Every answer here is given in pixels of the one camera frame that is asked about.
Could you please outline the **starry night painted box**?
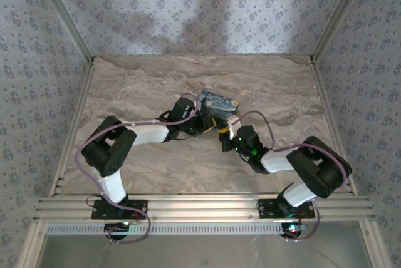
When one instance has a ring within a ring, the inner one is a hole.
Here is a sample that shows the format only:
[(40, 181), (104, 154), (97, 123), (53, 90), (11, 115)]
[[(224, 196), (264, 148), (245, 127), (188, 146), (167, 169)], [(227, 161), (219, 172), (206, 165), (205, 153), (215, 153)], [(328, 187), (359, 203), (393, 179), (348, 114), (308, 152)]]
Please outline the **starry night painted box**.
[(218, 120), (226, 121), (233, 115), (237, 115), (239, 102), (210, 91), (201, 91), (197, 96), (201, 102), (201, 112), (207, 113)]

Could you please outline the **small controller board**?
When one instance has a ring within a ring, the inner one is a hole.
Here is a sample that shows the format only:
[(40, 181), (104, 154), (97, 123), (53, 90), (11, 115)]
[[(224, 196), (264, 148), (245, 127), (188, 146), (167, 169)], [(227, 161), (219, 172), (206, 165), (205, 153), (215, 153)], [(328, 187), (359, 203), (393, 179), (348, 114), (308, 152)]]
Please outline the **small controller board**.
[(302, 232), (306, 230), (306, 226), (302, 223), (286, 222), (281, 224), (283, 234), (282, 237), (285, 239), (299, 239)]
[(106, 223), (103, 231), (106, 236), (111, 237), (113, 240), (121, 240), (126, 237), (130, 230), (130, 224), (127, 222), (121, 223)]

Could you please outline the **aluminium mounting rail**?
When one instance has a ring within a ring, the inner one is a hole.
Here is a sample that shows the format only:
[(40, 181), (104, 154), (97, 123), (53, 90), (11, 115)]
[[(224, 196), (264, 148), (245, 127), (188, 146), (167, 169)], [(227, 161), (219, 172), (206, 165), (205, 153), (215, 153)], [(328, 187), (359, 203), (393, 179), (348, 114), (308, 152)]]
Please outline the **aluminium mounting rail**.
[[(147, 213), (154, 222), (253, 222), (259, 220), (256, 203), (274, 198), (272, 194), (162, 194), (137, 195), (148, 201)], [(41, 198), (33, 218), (42, 222), (81, 222), (91, 219), (91, 208), (83, 195), (57, 195)], [(334, 193), (316, 200), (324, 222), (374, 220), (373, 206), (366, 196)]]

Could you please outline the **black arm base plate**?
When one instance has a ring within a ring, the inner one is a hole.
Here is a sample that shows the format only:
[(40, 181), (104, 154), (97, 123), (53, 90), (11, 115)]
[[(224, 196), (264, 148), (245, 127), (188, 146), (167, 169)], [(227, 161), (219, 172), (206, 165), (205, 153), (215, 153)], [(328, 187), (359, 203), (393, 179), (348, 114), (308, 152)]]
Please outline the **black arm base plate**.
[(267, 218), (315, 218), (315, 209), (312, 202), (293, 207), (285, 200), (259, 199), (256, 208), (261, 219)]
[[(147, 200), (127, 200), (124, 203), (124, 207), (135, 208), (147, 213)], [(98, 199), (94, 202), (91, 218), (93, 220), (117, 220), (117, 219), (128, 219), (128, 220), (145, 220), (144, 214), (136, 211), (121, 209), (116, 207), (106, 200)]]

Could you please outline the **aluminium frame bar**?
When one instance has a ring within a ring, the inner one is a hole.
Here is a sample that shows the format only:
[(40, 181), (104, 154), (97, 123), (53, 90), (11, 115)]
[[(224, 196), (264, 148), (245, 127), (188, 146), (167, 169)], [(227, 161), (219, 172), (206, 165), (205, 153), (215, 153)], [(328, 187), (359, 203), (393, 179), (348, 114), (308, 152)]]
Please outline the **aluminium frame bar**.
[(317, 64), (312, 59), (310, 60), (310, 63), (311, 63), (311, 71), (320, 96), (321, 104), (323, 106), (326, 115), (326, 120), (328, 123), (328, 128), (330, 130), (330, 135), (333, 140), (334, 149), (341, 157), (343, 157), (345, 160), (348, 160), (345, 152), (345, 147), (341, 140), (338, 125), (336, 124), (335, 117), (331, 109), (330, 100), (325, 90), (323, 78), (320, 75), (320, 71), (317, 67)]
[(68, 163), (68, 159), (71, 155), (71, 151), (73, 149), (73, 144), (75, 142), (76, 138), (76, 133), (78, 130), (78, 124), (80, 122), (81, 114), (83, 112), (85, 102), (86, 102), (86, 97), (88, 94), (88, 90), (90, 88), (91, 80), (93, 77), (94, 73), (94, 62), (96, 58), (92, 58), (90, 61), (90, 65), (85, 73), (85, 78), (80, 90), (80, 93), (78, 95), (78, 100), (76, 102), (74, 114), (72, 116), (72, 120), (68, 129), (68, 133), (66, 136), (66, 141), (63, 145), (63, 149), (60, 155), (60, 160), (58, 161), (57, 168), (55, 171), (55, 175), (53, 177), (53, 181), (49, 190), (49, 197), (54, 198), (57, 193), (57, 185), (58, 182), (63, 178), (65, 174), (65, 168), (66, 164)]

